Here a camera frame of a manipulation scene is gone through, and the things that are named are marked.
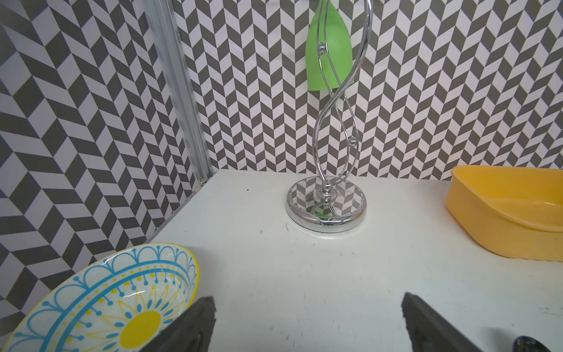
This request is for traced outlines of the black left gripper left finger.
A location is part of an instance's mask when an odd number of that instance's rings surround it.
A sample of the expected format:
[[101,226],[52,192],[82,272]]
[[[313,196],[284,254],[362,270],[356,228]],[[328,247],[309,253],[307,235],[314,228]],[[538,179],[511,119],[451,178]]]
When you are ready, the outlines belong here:
[[215,324],[214,297],[202,297],[149,341],[141,351],[208,351]]

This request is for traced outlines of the yellow plastic storage box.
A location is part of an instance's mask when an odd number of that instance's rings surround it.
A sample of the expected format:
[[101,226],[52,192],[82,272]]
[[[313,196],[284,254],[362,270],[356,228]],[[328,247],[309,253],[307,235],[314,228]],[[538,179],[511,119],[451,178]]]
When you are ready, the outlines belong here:
[[447,209],[482,247],[525,260],[562,261],[562,171],[459,166]]

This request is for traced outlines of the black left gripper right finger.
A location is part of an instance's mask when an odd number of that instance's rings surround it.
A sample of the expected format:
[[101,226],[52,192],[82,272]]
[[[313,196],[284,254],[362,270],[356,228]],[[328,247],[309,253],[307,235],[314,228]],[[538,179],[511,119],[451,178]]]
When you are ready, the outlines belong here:
[[412,351],[480,351],[419,296],[405,293],[401,307]]

